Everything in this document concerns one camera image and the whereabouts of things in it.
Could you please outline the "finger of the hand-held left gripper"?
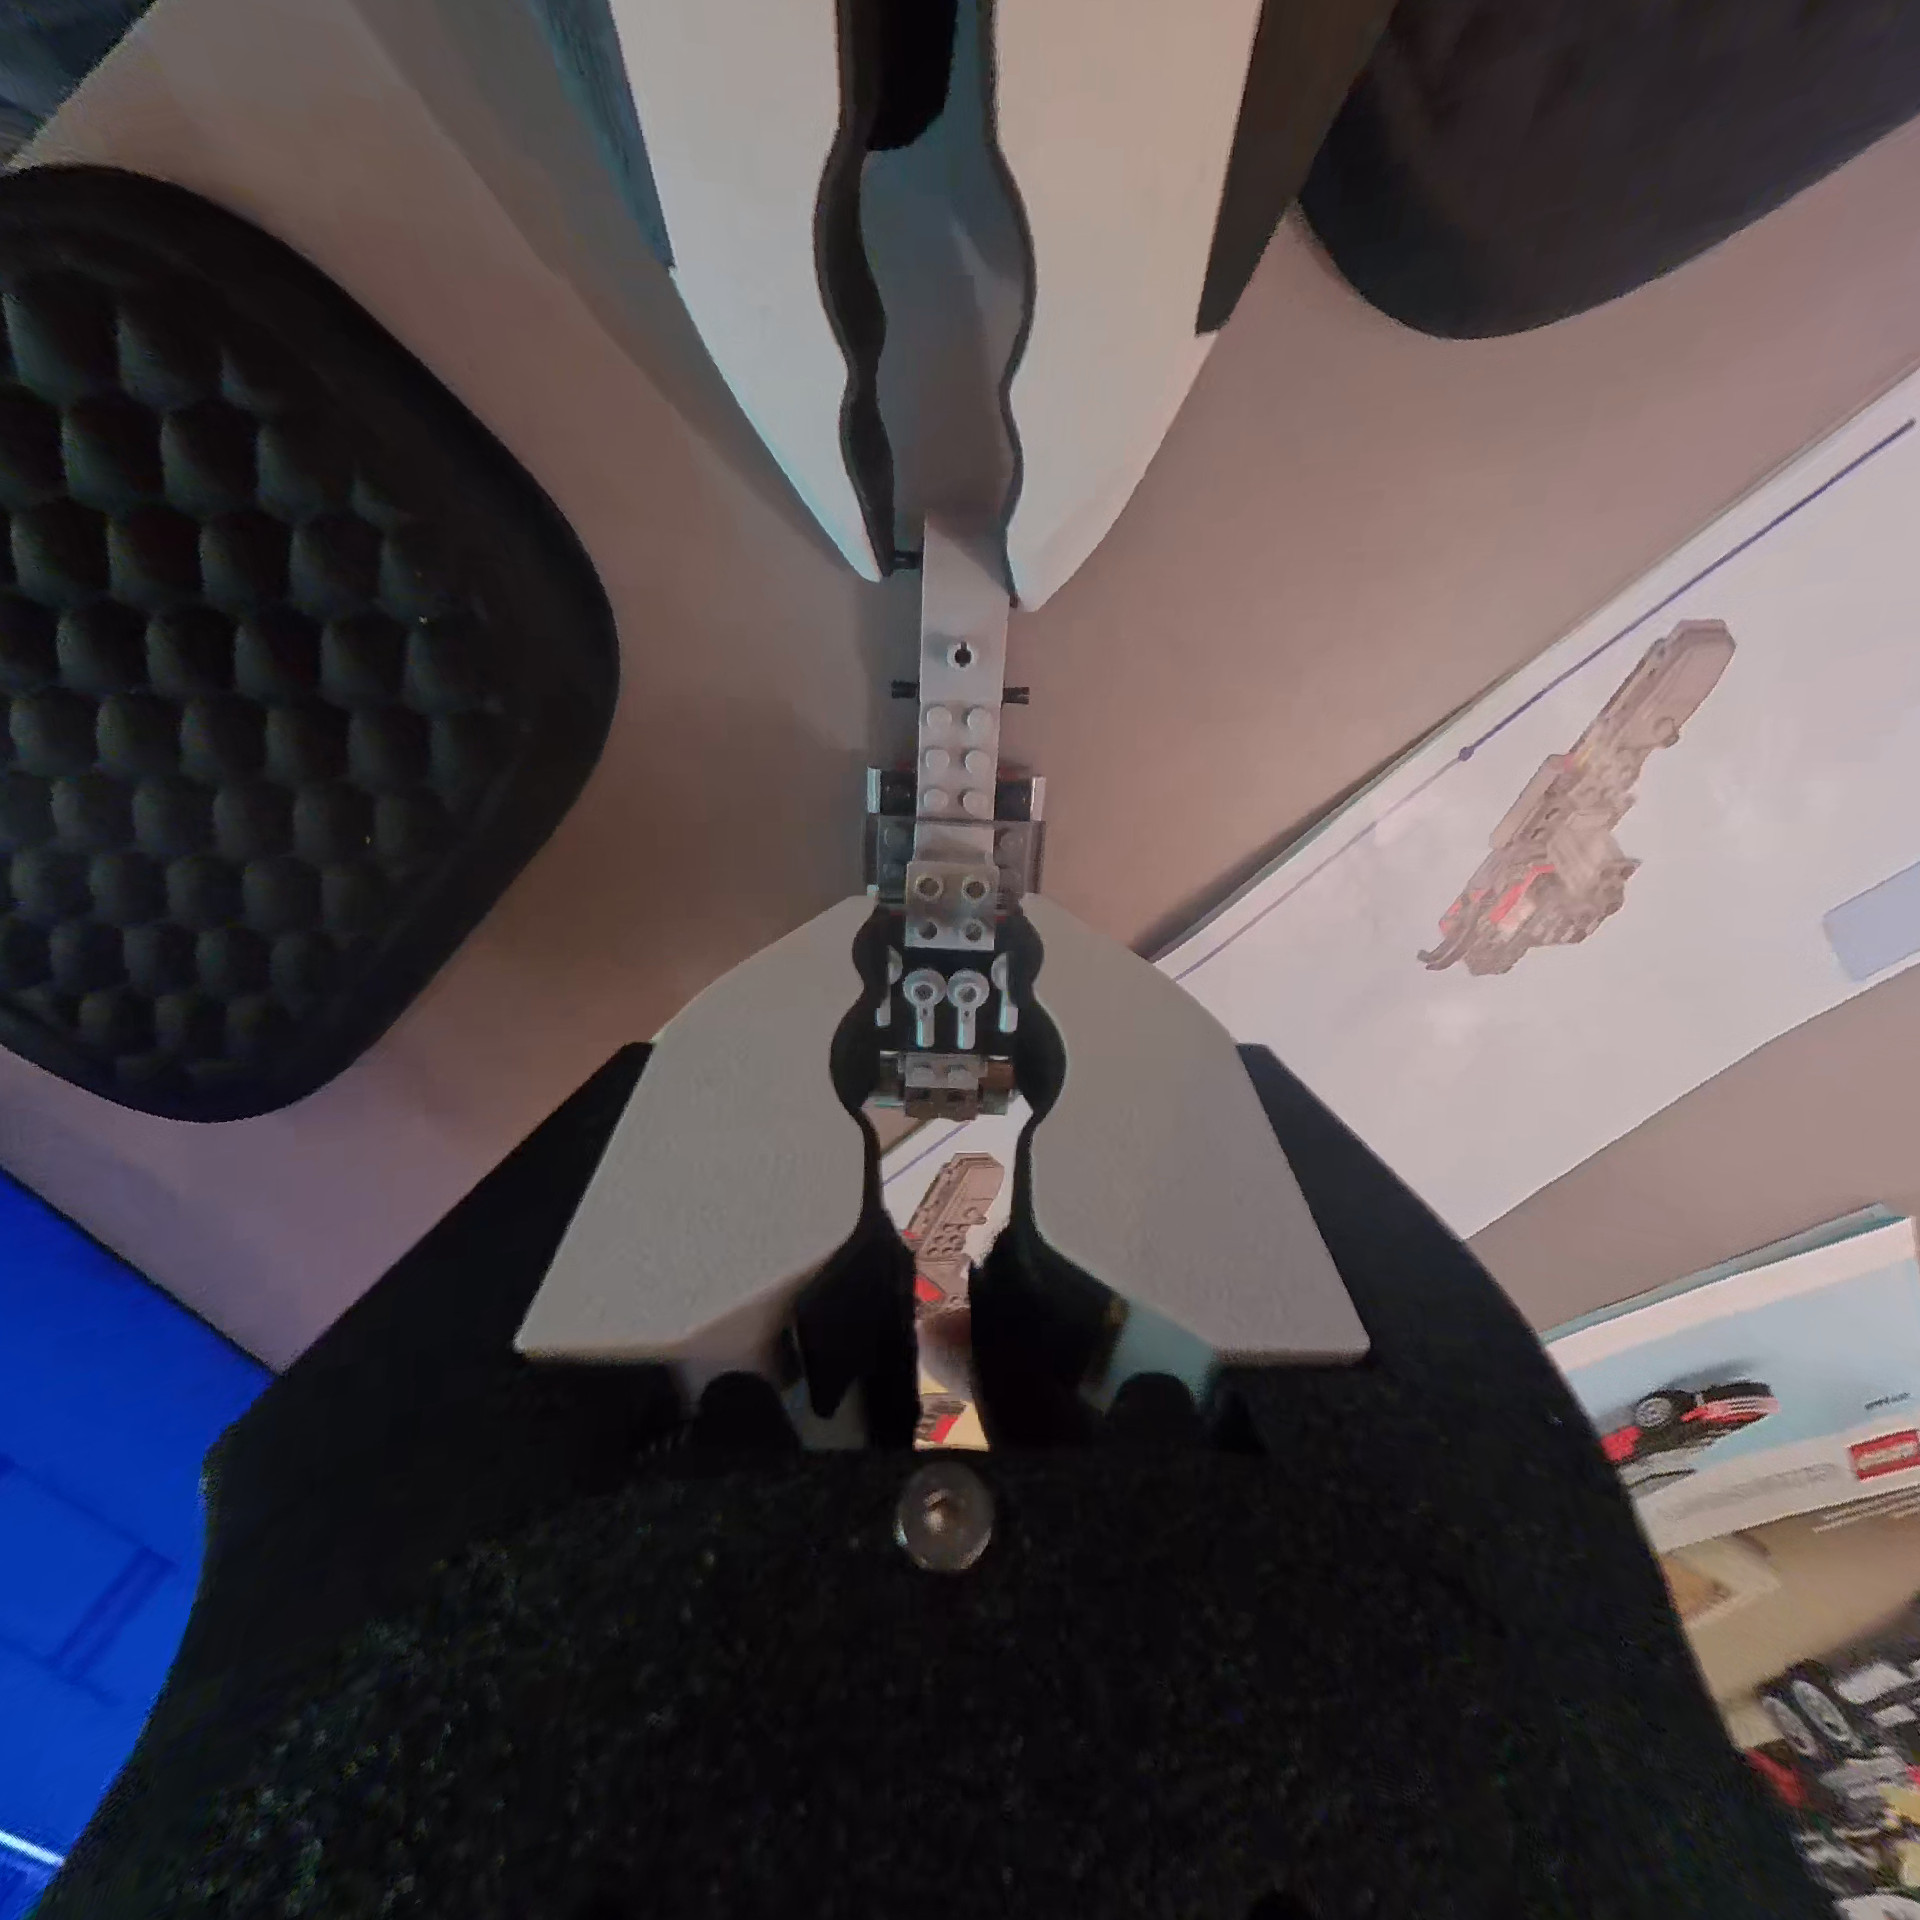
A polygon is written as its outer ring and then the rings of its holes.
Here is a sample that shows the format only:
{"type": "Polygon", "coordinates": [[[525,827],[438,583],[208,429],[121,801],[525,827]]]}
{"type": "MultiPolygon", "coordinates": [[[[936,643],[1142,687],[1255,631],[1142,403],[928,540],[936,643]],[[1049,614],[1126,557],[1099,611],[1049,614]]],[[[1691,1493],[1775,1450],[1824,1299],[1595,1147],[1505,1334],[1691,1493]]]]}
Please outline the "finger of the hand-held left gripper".
{"type": "Polygon", "coordinates": [[[1261,4],[981,4],[985,523],[1022,611],[1092,561],[1211,341],[1196,304],[1261,4]]]}
{"type": "Polygon", "coordinates": [[[711,364],[862,581],[898,566],[869,159],[922,134],[921,4],[611,4],[664,247],[711,364]]]}

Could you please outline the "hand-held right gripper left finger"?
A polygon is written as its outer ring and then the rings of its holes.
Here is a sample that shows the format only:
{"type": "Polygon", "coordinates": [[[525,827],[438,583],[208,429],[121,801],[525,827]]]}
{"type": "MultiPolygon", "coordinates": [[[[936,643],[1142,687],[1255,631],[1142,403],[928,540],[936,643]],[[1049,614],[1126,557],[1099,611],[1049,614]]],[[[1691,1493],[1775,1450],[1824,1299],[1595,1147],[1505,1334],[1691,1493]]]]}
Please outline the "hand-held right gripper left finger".
{"type": "Polygon", "coordinates": [[[918,1426],[911,1279],[835,1041],[872,1023],[851,894],[719,976],[658,1034],[515,1334],[539,1363],[661,1367],[694,1407],[754,1376],[812,1450],[918,1426]]]}

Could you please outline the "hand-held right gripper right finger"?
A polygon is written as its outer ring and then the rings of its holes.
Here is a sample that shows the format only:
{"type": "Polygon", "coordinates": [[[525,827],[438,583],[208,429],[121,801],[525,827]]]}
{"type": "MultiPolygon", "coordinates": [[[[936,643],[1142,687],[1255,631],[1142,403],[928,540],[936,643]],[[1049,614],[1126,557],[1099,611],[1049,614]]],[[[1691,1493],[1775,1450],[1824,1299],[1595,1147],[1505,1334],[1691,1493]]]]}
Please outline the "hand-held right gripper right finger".
{"type": "Polygon", "coordinates": [[[1229,1030],[1041,894],[1011,980],[1028,1123],[971,1291],[989,1446],[1086,1443],[1135,1380],[1209,1421],[1229,1376],[1359,1363],[1368,1331],[1229,1030]]]}

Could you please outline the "grey toy brick window frame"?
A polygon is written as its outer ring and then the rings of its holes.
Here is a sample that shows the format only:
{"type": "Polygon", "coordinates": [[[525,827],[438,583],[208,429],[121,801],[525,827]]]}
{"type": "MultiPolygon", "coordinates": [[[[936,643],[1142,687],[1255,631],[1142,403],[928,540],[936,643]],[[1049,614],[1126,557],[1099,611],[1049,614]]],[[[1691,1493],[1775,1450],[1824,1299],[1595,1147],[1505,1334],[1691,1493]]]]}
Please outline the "grey toy brick window frame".
{"type": "Polygon", "coordinates": [[[918,857],[904,877],[904,944],[911,951],[989,954],[998,947],[994,864],[918,857]]]}

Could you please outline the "toy brick truck model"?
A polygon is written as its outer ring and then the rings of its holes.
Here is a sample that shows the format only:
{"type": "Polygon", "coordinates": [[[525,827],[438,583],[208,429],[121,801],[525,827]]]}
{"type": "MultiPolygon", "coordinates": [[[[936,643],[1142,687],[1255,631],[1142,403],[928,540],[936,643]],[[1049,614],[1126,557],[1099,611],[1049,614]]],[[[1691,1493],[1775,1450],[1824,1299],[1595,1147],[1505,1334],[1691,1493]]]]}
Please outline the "toy brick truck model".
{"type": "Polygon", "coordinates": [[[998,823],[999,920],[991,954],[1008,954],[1006,927],[1041,886],[1044,781],[1002,760],[1002,719],[1025,701],[1006,680],[1011,599],[975,543],[928,523],[921,546],[918,667],[894,683],[914,710],[911,757],[865,781],[862,866],[885,954],[904,944],[904,877],[914,820],[998,823]]]}

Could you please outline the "step-page instruction booklet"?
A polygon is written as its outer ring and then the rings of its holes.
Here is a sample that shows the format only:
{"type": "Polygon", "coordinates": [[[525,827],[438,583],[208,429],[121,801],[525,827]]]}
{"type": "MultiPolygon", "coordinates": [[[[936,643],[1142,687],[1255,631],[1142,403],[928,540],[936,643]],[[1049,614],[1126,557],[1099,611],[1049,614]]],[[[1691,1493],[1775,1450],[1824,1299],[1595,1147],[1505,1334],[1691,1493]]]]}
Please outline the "step-page instruction booklet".
{"type": "Polygon", "coordinates": [[[1918,374],[1158,970],[1474,1234],[1918,970],[1918,374]]]}

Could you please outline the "car-cover instruction booklet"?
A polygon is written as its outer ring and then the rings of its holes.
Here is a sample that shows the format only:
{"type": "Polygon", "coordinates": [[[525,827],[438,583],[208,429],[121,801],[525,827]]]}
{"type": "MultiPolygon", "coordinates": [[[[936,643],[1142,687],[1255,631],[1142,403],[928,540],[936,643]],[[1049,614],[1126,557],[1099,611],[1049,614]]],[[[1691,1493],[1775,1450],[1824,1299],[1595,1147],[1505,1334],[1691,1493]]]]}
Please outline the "car-cover instruction booklet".
{"type": "Polygon", "coordinates": [[[1649,1550],[1918,1496],[1918,1224],[1859,1210],[1548,1331],[1649,1550]]]}

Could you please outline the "large blue plastic bin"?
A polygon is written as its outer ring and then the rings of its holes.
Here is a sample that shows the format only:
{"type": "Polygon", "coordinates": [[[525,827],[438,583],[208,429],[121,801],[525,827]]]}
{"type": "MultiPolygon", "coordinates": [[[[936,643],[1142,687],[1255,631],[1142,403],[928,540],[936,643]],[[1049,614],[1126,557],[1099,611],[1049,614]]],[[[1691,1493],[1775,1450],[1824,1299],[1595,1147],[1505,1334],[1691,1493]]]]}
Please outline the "large blue plastic bin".
{"type": "Polygon", "coordinates": [[[2,1914],[132,1756],[204,1571],[204,1454],[269,1373],[2,1177],[2,1914]]]}

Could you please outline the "toy brick set box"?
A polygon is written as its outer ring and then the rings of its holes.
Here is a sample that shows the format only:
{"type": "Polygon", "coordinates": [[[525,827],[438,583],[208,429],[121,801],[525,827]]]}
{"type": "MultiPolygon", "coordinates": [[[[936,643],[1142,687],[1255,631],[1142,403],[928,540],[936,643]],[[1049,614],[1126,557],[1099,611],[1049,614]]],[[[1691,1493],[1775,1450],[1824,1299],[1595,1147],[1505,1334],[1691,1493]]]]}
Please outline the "toy brick set box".
{"type": "Polygon", "coordinates": [[[1918,1504],[1659,1556],[1729,1740],[1836,1917],[1918,1914],[1918,1504]]]}

